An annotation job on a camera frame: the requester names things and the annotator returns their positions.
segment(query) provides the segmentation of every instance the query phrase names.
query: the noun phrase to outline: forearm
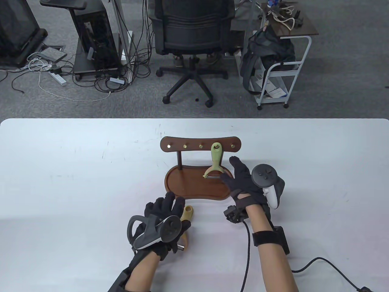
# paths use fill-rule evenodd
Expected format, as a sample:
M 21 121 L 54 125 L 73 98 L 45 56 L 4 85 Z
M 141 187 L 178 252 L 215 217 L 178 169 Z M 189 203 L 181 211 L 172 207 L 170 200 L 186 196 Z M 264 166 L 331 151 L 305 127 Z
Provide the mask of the forearm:
M 131 292 L 150 291 L 155 271 L 161 258 L 155 253 L 149 253 L 132 271 L 125 290 Z
M 253 232 L 272 230 L 260 205 L 246 207 Z M 267 243 L 258 246 L 262 276 L 267 292 L 298 292 L 282 246 Z

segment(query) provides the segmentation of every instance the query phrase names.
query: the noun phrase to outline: black backpack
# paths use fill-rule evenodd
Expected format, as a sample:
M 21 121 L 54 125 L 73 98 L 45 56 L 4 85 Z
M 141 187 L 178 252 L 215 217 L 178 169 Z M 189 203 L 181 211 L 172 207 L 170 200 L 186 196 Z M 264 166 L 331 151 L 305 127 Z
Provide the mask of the black backpack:
M 243 56 L 242 66 L 240 68 L 240 76 L 243 77 L 243 87 L 253 95 L 261 94 L 261 92 L 251 91 L 249 89 L 250 78 L 255 75 L 255 69 L 260 68 L 260 65 L 257 63 L 259 58 L 261 58 L 262 64 L 265 67 L 262 83 L 263 88 L 267 72 L 272 65 L 281 63 L 280 66 L 276 66 L 273 69 L 274 71 L 287 71 L 295 67 L 295 65 L 282 64 L 284 62 L 296 61 L 294 45 L 290 39 L 280 39 L 276 36 L 271 25 L 265 26 L 263 30 L 257 31 L 249 38 L 247 53 Z

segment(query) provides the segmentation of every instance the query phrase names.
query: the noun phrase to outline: chair backrest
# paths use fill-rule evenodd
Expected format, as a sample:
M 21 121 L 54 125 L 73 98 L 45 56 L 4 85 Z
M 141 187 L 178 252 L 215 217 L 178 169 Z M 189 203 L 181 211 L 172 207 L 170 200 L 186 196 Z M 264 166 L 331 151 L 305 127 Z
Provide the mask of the chair backrest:
M 228 48 L 233 0 L 155 0 L 164 51 L 200 54 Z

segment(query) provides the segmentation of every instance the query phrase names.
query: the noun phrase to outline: white controller handle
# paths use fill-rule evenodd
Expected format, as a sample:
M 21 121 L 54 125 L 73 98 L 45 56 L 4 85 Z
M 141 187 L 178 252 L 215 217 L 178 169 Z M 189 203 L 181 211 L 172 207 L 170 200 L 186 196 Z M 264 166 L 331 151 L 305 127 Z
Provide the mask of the white controller handle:
M 268 200 L 269 207 L 271 207 L 272 209 L 278 208 L 277 194 L 275 192 L 274 185 L 268 188 L 263 188 L 263 195 Z

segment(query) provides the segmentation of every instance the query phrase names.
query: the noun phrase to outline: wooden key rack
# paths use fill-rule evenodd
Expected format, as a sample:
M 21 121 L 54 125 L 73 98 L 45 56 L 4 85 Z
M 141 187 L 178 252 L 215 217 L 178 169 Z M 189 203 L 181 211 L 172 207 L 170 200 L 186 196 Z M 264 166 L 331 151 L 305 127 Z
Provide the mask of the wooden key rack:
M 230 191 L 220 180 L 221 173 L 219 171 L 211 171 L 208 178 L 205 178 L 207 177 L 205 172 L 211 166 L 183 165 L 181 152 L 212 151 L 212 147 L 221 147 L 222 154 L 219 165 L 225 173 L 232 177 L 231 172 L 221 165 L 223 153 L 238 152 L 241 146 L 242 142 L 238 137 L 214 139 L 163 137 L 161 149 L 164 152 L 177 152 L 177 165 L 171 168 L 165 176 L 166 191 L 172 191 L 185 199 L 224 200 L 228 198 Z

